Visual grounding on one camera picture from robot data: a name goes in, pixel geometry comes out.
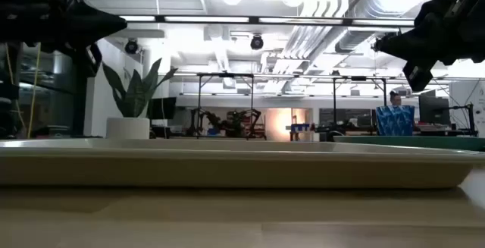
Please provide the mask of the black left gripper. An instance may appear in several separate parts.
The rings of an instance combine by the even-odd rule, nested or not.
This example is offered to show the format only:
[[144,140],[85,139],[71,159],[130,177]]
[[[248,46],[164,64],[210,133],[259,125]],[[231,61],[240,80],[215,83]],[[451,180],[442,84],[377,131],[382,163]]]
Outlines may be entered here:
[[125,28],[122,17],[84,0],[0,0],[0,42],[41,43],[47,52],[76,54]]

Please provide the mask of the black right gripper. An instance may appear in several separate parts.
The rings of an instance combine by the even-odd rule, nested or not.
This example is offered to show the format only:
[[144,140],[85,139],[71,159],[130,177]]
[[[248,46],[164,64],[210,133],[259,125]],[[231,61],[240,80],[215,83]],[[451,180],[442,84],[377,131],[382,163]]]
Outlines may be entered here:
[[447,65],[459,59],[485,61],[485,0],[430,0],[421,6],[414,25],[405,33],[378,38],[372,49],[407,62],[427,61],[429,56]]

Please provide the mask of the blue faceted plastic cup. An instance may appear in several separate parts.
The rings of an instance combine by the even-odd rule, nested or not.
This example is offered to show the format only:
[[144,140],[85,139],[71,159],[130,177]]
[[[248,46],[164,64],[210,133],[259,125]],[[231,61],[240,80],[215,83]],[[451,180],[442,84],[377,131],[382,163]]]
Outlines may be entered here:
[[377,131],[380,136],[411,136],[414,130],[413,105],[386,105],[376,108]]

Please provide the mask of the teal green plate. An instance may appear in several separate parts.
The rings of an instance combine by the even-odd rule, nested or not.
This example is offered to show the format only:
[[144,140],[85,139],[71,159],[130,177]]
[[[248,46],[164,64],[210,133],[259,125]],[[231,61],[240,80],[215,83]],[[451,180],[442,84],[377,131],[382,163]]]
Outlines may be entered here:
[[485,138],[479,137],[426,137],[426,136],[338,136],[337,143],[360,143],[385,146],[410,146],[435,149],[460,149],[485,152]]

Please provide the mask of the beige plastic tray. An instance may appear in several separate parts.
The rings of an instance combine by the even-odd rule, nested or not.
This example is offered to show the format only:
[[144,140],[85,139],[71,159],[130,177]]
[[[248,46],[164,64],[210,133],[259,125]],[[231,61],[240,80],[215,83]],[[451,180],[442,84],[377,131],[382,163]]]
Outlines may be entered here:
[[245,140],[0,141],[0,185],[265,189],[440,189],[484,152]]

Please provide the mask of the black computer monitor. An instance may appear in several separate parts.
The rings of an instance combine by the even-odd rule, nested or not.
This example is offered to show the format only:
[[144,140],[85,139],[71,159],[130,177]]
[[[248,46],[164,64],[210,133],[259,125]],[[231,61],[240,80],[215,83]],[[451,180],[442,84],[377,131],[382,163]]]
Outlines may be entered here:
[[147,114],[151,120],[169,120],[174,117],[176,111],[176,97],[151,99]]
[[419,96],[420,122],[450,125],[449,100],[434,96]]

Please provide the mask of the green snake plant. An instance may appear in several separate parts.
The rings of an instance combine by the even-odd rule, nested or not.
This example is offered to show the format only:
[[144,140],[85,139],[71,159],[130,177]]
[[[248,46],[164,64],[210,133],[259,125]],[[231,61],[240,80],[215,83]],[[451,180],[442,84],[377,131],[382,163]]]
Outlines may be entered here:
[[158,80],[160,65],[161,58],[152,64],[145,77],[141,77],[138,71],[134,71],[128,87],[125,88],[117,72],[102,63],[102,70],[111,87],[113,98],[124,118],[138,118],[152,99],[156,89],[177,72],[177,68],[171,68],[161,80]]

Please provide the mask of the white plant pot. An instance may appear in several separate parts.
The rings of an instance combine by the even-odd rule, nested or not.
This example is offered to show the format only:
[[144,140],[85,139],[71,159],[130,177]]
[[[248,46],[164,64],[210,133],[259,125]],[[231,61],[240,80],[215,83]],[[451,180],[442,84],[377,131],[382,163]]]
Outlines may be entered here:
[[108,118],[106,137],[108,139],[148,139],[150,120],[148,118]]

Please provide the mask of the dark storage box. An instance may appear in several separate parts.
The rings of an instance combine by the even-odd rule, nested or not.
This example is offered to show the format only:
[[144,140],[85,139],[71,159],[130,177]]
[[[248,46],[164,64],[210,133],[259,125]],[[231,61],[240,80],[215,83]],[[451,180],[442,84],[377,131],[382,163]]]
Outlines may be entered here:
[[34,130],[31,137],[35,139],[51,139],[70,137],[70,128],[61,125],[49,125]]

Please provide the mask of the black background robot arms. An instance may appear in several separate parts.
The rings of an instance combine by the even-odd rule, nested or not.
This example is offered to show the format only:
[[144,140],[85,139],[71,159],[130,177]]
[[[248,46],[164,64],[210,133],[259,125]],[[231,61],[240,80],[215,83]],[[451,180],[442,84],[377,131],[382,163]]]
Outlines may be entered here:
[[261,112],[256,109],[229,111],[226,119],[221,119],[215,113],[202,108],[192,109],[190,115],[190,126],[186,130],[187,136],[200,137],[203,131],[203,121],[207,118],[208,123],[212,126],[213,135],[218,135],[223,131],[225,136],[230,138],[267,139],[264,130],[262,132],[256,130],[256,125],[261,117]]

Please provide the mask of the black metal station frame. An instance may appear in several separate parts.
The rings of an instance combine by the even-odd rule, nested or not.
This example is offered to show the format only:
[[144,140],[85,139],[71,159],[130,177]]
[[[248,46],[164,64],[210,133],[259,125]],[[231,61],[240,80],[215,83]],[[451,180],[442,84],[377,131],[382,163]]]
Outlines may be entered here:
[[197,73],[196,75],[199,78],[199,83],[198,83],[198,105],[197,105],[197,112],[196,112],[196,138],[198,139],[200,137],[200,131],[199,128],[202,126],[201,125],[201,118],[200,118],[200,110],[201,110],[201,100],[202,100],[202,88],[204,85],[211,80],[213,77],[219,77],[219,78],[240,78],[243,81],[246,81],[246,78],[251,79],[251,83],[249,84],[250,88],[250,109],[254,108],[254,85],[255,85],[255,75],[254,74],[238,74],[238,73],[229,73],[229,72],[220,72],[220,73]]
[[376,85],[382,92],[383,92],[383,104],[387,105],[387,79],[385,77],[366,77],[366,76],[335,76],[332,75],[332,85],[333,85],[333,124],[337,125],[337,114],[336,114],[336,82],[338,80],[351,80],[351,81],[371,81],[374,85]]

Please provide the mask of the black vertical frame post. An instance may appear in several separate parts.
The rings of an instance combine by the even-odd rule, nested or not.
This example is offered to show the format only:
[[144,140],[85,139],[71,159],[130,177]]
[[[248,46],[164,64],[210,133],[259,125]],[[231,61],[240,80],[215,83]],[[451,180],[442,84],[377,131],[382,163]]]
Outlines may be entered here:
[[86,64],[80,55],[77,55],[73,60],[76,75],[75,75],[75,94],[74,94],[74,109],[73,109],[73,126],[72,132],[74,136],[81,136],[84,129],[84,119],[86,111]]

